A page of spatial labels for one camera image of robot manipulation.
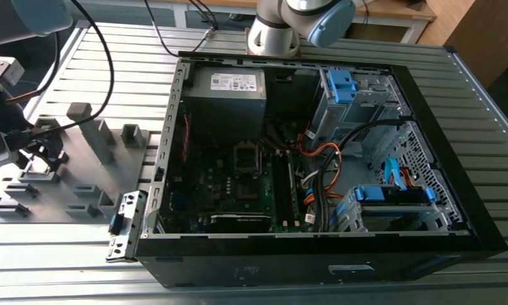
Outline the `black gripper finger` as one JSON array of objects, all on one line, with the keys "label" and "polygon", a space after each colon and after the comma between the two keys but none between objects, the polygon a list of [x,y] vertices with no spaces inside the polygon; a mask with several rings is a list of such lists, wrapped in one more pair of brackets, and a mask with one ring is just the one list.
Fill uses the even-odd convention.
[{"label": "black gripper finger", "polygon": [[40,158],[48,164],[51,172],[56,172],[61,164],[68,162],[61,139],[43,139],[40,142]]},{"label": "black gripper finger", "polygon": [[23,171],[28,172],[36,157],[36,146],[29,146],[21,149],[21,153],[24,156],[24,166]]}]

